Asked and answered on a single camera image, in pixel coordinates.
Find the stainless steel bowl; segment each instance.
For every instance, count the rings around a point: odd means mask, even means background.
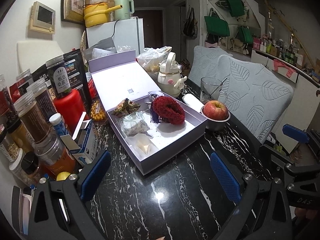
[[[205,116],[206,118],[208,118],[208,121],[207,121],[207,126],[206,128],[211,130],[211,131],[221,131],[225,125],[226,125],[226,122],[229,121],[231,115],[230,115],[230,112],[229,113],[229,117],[226,119],[226,120],[222,120],[222,121],[217,121],[217,120],[213,120],[213,119],[210,119],[209,117]]]

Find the red fuzzy object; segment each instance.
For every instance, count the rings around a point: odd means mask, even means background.
[[[184,123],[184,110],[174,100],[169,97],[158,97],[153,101],[153,110],[162,118],[168,119],[171,124]]]

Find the yellow electric cooker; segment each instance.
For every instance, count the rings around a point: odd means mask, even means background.
[[[106,3],[88,4],[84,8],[84,22],[87,28],[110,22],[110,12],[121,9],[122,5],[108,8]]]

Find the red apple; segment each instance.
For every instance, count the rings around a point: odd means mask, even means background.
[[[202,112],[206,117],[217,121],[223,121],[229,117],[228,108],[216,100],[207,102]]]

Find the white refrigerator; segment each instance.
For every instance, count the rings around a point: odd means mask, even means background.
[[[138,56],[144,49],[143,19],[135,17],[87,28],[89,47],[109,37],[113,38],[117,50],[118,46],[130,46]]]

